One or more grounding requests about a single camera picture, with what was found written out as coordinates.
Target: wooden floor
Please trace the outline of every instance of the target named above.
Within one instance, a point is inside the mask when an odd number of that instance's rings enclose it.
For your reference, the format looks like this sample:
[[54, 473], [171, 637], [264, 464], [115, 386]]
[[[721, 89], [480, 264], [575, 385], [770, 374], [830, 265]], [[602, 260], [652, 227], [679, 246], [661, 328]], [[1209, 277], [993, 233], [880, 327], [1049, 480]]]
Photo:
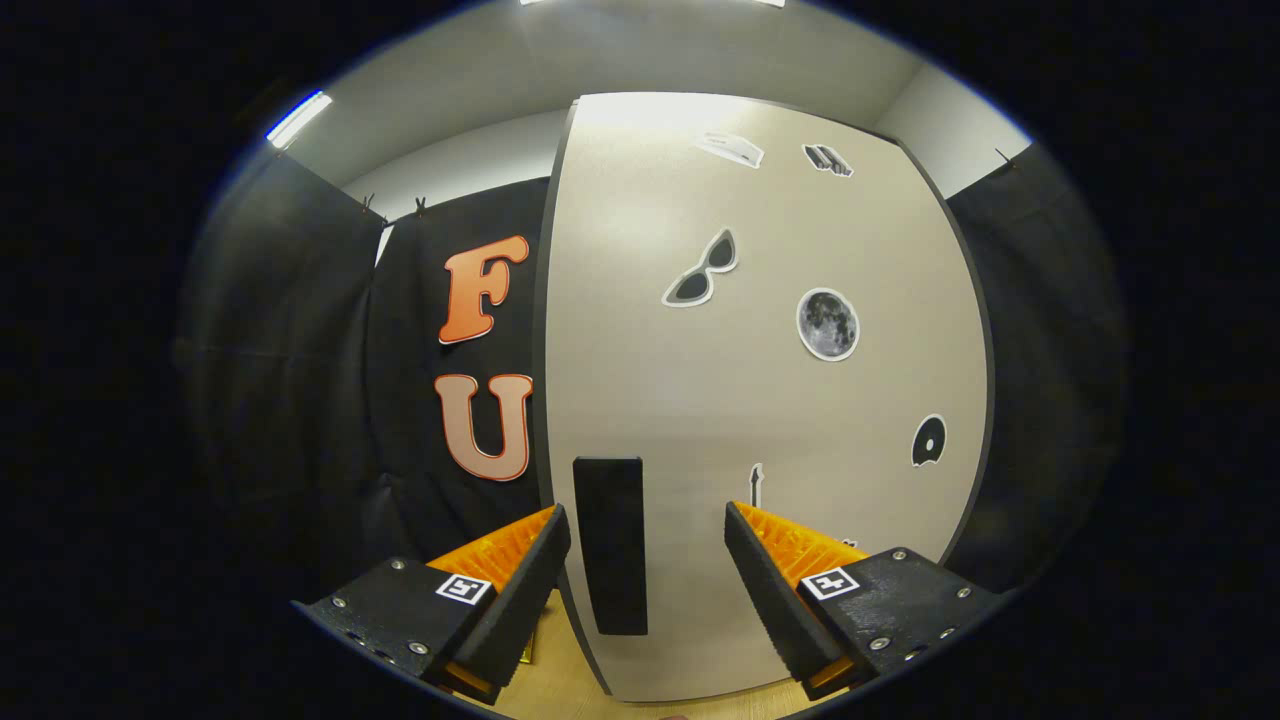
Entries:
[[490, 710], [517, 720], [660, 720], [673, 715], [689, 720], [774, 720], [813, 705], [817, 703], [805, 698], [800, 683], [791, 679], [703, 700], [617, 702], [595, 682], [568, 624], [559, 591], [553, 589], [534, 634], [532, 662], [516, 669], [511, 684]]

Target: white wall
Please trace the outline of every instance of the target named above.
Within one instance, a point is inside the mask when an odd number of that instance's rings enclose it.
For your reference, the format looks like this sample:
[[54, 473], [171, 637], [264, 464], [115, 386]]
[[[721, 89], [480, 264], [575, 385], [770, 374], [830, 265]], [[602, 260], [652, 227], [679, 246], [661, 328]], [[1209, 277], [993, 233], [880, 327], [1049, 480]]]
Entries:
[[[342, 190], [356, 200], [374, 195], [369, 208], [394, 220], [417, 209], [415, 197], [426, 196], [430, 206], [547, 177], [552, 174], [567, 115], [566, 108], [465, 132], [392, 160]], [[383, 232], [378, 258], [383, 256], [389, 234]]]
[[964, 83], [925, 63], [876, 123], [902, 141], [943, 197], [1021, 152], [1032, 138]]
[[[492, 187], [552, 174], [568, 109], [516, 118], [442, 140], [392, 160], [343, 191], [394, 220], [415, 197], [438, 205]], [[900, 138], [951, 197], [1030, 145], [1018, 127], [959, 81], [925, 64], [890, 104], [874, 129]], [[383, 233], [378, 258], [389, 232]]]

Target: ceiling light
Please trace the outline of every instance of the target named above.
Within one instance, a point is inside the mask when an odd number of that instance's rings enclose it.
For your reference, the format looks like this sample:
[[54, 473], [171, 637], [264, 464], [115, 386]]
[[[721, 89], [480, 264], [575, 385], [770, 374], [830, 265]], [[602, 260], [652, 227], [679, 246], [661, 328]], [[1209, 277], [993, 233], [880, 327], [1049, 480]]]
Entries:
[[292, 113], [284, 117], [283, 120], [276, 124], [271, 132], [266, 133], [266, 138], [271, 141], [271, 145], [276, 147], [284, 147], [298, 135], [298, 131], [303, 126], [310, 123], [320, 110], [324, 110], [333, 102], [333, 97], [329, 97], [324, 91], [317, 90], [311, 97], [302, 101], [301, 105], [293, 109]]

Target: ceiling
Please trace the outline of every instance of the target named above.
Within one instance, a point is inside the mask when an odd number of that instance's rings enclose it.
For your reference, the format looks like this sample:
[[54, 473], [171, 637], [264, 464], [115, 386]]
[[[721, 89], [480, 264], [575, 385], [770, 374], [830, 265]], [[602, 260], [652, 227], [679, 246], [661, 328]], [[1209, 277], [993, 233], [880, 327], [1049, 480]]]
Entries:
[[332, 82], [334, 102], [289, 154], [342, 187], [454, 135], [620, 91], [758, 97], [870, 127], [920, 65], [797, 0], [492, 0]]

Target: orange letter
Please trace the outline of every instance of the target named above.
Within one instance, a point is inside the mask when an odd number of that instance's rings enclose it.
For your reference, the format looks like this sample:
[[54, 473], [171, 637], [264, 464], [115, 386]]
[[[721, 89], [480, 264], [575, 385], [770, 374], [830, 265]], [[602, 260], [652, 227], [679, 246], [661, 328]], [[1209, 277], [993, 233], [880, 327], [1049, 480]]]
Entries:
[[[440, 345], [477, 338], [493, 329], [493, 318], [484, 314], [480, 296], [488, 295], [494, 305], [507, 299], [511, 269], [498, 258], [524, 263], [529, 258], [529, 242], [517, 234], [458, 252], [444, 263], [449, 272], [449, 316], [440, 328]], [[494, 264], [485, 273], [484, 264], [489, 260]]]
[[[498, 456], [486, 455], [476, 447], [471, 398], [479, 388], [470, 375], [435, 378], [435, 392], [440, 395], [444, 410], [444, 443], [453, 460], [467, 473], [499, 483], [513, 480], [529, 466], [525, 398], [534, 393], [534, 380], [527, 375], [494, 375], [489, 380], [489, 392], [498, 398], [498, 413], [502, 415], [502, 455]], [[518, 439], [513, 434], [516, 425], [520, 425]]]

